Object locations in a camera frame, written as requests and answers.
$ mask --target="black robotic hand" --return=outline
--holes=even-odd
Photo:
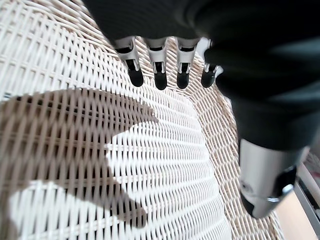
[[[177,85],[188,86],[200,37],[203,87],[216,79],[232,101],[239,139],[242,203],[267,216],[292,191],[298,164],[320,120],[320,30],[315,0],[85,0],[106,38],[126,63],[133,85],[143,84],[134,36],[144,38],[163,90],[166,37],[177,37]]]

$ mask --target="robotic hand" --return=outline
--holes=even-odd
[[[294,188],[297,165],[320,119],[320,2],[315,0],[85,0],[106,38],[143,84],[134,36],[144,38],[155,85],[166,77],[166,37],[177,38],[177,85],[184,89],[200,37],[202,86],[216,79],[232,101],[241,168],[242,203],[254,218],[267,216]]]

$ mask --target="woven wicker basket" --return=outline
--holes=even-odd
[[[0,239],[283,239],[238,192],[236,126],[196,56],[127,70],[81,1],[0,3]]]

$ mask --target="black fingertip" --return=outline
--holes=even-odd
[[[139,69],[138,71],[135,70],[129,70],[128,71],[131,83],[135,86],[135,87],[141,87],[142,84],[144,84],[144,76],[142,75],[142,71],[141,69]]]
[[[185,89],[189,84],[189,74],[188,73],[178,73],[176,76],[176,84],[180,89]]]
[[[255,219],[255,217],[253,216],[253,211],[255,206],[252,203],[250,203],[241,192],[240,192],[240,196],[241,196],[242,205],[244,206],[246,212]]]
[[[215,82],[215,73],[205,72],[205,70],[203,70],[202,76],[201,76],[202,87],[209,88],[212,86],[214,82]]]
[[[167,74],[166,73],[155,73],[154,83],[157,89],[164,90],[167,87]]]

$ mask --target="silver metal joint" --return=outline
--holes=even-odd
[[[195,38],[195,39],[184,39],[180,37],[176,38],[176,45],[177,45],[176,64],[177,64],[178,73],[182,74],[184,72],[188,74],[190,72],[199,40],[200,40],[199,38]]]
[[[239,164],[242,203],[254,218],[266,217],[293,189],[297,166],[309,147],[280,151],[241,139]]]
[[[135,37],[128,36],[115,40],[114,42],[114,48],[117,51],[122,62],[127,66],[127,68],[130,70],[139,71],[139,55],[135,43]],[[134,69],[132,69],[132,65],[129,65],[131,61],[133,62]]]
[[[153,67],[153,72],[164,74],[166,73],[167,62],[167,38],[149,39],[144,38],[144,42],[147,46],[150,62]]]

